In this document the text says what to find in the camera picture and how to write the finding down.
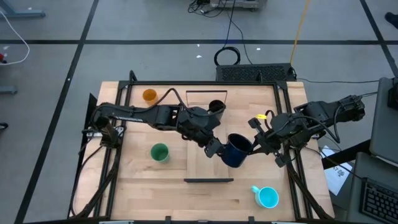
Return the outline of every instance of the light blue cup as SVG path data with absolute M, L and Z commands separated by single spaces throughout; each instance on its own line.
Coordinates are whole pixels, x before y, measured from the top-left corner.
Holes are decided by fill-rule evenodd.
M 256 186 L 251 186 L 251 190 L 256 194 L 256 202 L 260 207 L 275 208 L 279 203 L 278 192 L 272 187 L 263 187 L 259 189 Z

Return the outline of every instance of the green mug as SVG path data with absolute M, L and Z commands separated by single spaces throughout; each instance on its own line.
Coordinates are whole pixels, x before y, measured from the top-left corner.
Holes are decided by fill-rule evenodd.
M 150 156 L 157 162 L 166 163 L 170 160 L 169 149 L 165 144 L 158 143 L 152 146 Z

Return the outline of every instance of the white paper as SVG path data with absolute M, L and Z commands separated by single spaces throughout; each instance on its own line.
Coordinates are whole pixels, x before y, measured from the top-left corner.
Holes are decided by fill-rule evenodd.
M 322 149 L 322 158 L 326 156 L 333 155 L 335 152 L 331 150 L 328 146 L 325 146 Z M 353 169 L 348 163 L 340 164 L 341 166 L 347 168 L 349 171 Z M 349 172 L 340 166 L 335 166 L 325 170 L 326 180 L 328 182 L 328 187 L 331 193 L 334 195 L 338 195 L 338 192 L 342 188 L 344 182 L 346 181 L 347 177 L 349 176 Z

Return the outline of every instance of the black floor stripe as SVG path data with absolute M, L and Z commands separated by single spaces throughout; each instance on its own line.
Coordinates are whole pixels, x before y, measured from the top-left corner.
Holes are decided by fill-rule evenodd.
M 39 180 L 39 177 L 40 177 L 40 172 L 42 171 L 42 168 L 43 168 L 43 165 L 44 165 L 44 160 L 47 157 L 47 153 L 49 151 L 50 143 L 51 143 L 51 140 L 53 138 L 55 128 L 57 127 L 57 123 L 58 123 L 58 120 L 59 120 L 60 115 L 61 115 L 63 104 L 64 104 L 65 99 L 67 97 L 67 93 L 68 93 L 69 86 L 70 86 L 70 83 L 71 83 L 72 78 L 73 78 L 73 74 L 75 73 L 76 66 L 77 66 L 77 63 L 79 61 L 80 54 L 81 54 L 81 51 L 82 51 L 83 46 L 84 46 L 84 41 L 87 38 L 88 30 L 90 29 L 91 22 L 93 21 L 93 17 L 94 17 L 94 14 L 95 14 L 95 11 L 96 11 L 96 8 L 97 8 L 97 5 L 98 5 L 98 1 L 99 0 L 94 0 L 93 1 L 93 5 L 91 6 L 90 13 L 88 14 L 88 18 L 87 18 L 85 27 L 83 29 L 83 32 L 81 34 L 81 37 L 80 37 L 80 40 L 79 40 L 79 43 L 78 43 L 78 47 L 76 48 L 75 55 L 73 56 L 73 60 L 71 62 L 71 65 L 70 65 L 70 68 L 69 68 L 69 71 L 68 71 L 68 75 L 65 78 L 65 83 L 63 84 L 63 87 L 62 87 L 62 90 L 61 90 L 61 94 L 60 94 L 60 98 L 58 99 L 57 106 L 55 107 L 55 111 L 54 111 L 54 114 L 52 116 L 49 129 L 47 130 L 47 134 L 45 135 L 43 146 L 42 146 L 42 148 L 40 150 L 39 157 L 38 157 L 38 159 L 36 161 L 36 165 L 34 167 L 32 176 L 30 177 L 27 189 L 25 191 L 24 198 L 22 199 L 22 202 L 21 202 L 21 205 L 19 207 L 19 210 L 18 210 L 18 213 L 17 213 L 17 217 L 16 217 L 14 223 L 20 224 L 20 223 L 24 222 L 27 210 L 29 208 L 30 201 L 32 200 L 32 196 L 33 196 L 33 193 L 34 193 L 35 188 L 36 188 L 37 181 Z
M 380 41 L 381 49 L 383 50 L 384 55 L 387 58 L 388 64 L 390 65 L 390 68 L 391 68 L 394 76 L 398 77 L 398 68 L 397 68 L 396 62 L 395 62 L 394 58 L 392 57 L 392 55 L 390 53 L 390 50 L 388 49 L 388 46 L 386 45 L 387 42 L 384 41 L 384 38 L 381 35 L 381 32 L 380 32 L 380 30 L 379 30 L 379 28 L 378 28 L 378 26 L 376 24 L 376 21 L 374 20 L 374 18 L 372 16 L 372 13 L 371 13 L 371 11 L 369 9 L 368 4 L 366 4 L 365 0 L 360 0 L 360 2 L 361 2 L 361 5 L 362 5 L 362 7 L 363 7 L 363 9 L 365 11 L 366 16 L 369 19 L 369 22 L 370 22 L 370 24 L 372 26 L 374 34 L 377 37 L 377 40 Z
M 80 40 L 25 40 L 28 44 L 79 44 Z M 157 44 L 224 44 L 225 40 L 86 40 L 84 44 L 103 45 L 157 45 Z M 229 44 L 292 45 L 294 40 L 229 40 Z M 398 40 L 384 41 L 398 45 Z M 20 40 L 0 40 L 0 44 L 24 44 Z M 379 40 L 299 40 L 299 45 L 379 45 Z

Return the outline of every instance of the wooden tabletop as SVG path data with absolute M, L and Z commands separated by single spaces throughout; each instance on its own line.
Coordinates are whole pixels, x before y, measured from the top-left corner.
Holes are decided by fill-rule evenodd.
M 293 108 L 307 102 L 303 83 L 291 82 L 288 86 Z M 98 104 L 114 103 L 117 87 L 118 82 L 103 82 Z M 253 142 L 256 131 L 249 127 L 248 120 L 257 114 L 264 114 L 266 110 L 276 113 L 271 86 L 135 85 L 132 88 L 130 105 L 147 107 L 142 99 L 144 90 L 152 88 L 161 97 L 171 87 L 180 93 L 182 100 L 189 106 L 202 106 L 207 109 L 206 104 L 211 100 L 225 100 L 227 109 L 221 120 L 222 125 L 215 130 L 216 137 L 223 142 L 231 133 L 242 134 Z M 215 92 L 195 93 L 196 90 Z M 281 91 L 280 96 L 282 109 L 285 111 Z M 162 104 L 178 104 L 177 97 L 170 93 Z M 159 142 L 169 147 L 170 161 L 167 164 L 160 164 L 151 159 L 150 149 Z M 95 138 L 87 145 L 85 158 L 98 148 L 99 143 L 100 138 Z M 314 140 L 311 140 L 308 146 L 312 149 L 318 147 Z M 81 173 L 74 201 L 77 212 L 86 205 L 98 188 L 104 152 L 105 150 L 102 150 L 91 158 Z M 301 155 L 309 191 L 324 210 L 334 217 L 320 156 L 306 149 L 302 150 Z M 287 171 L 285 167 L 279 168 L 274 159 L 272 155 L 256 154 L 247 157 L 240 168 L 224 167 L 218 156 L 206 158 L 203 149 L 190 141 L 184 141 L 179 133 L 160 132 L 142 123 L 127 123 L 111 218 L 164 220 L 165 216 L 171 216 L 172 220 L 246 221 L 248 216 L 254 216 L 256 221 L 294 220 Z M 229 177 L 234 180 L 229 183 L 184 182 L 184 178 L 202 175 L 195 170 L 192 171 L 193 167 L 198 166 L 211 166 L 205 171 L 206 175 L 214 175 L 214 178 Z M 279 193 L 278 206 L 273 209 L 259 207 L 250 190 L 252 185 L 276 189 Z M 302 194 L 298 188 L 297 192 L 301 214 L 304 217 Z M 101 214 L 104 214 L 107 199 L 108 191 L 103 196 L 105 203 L 102 203 Z

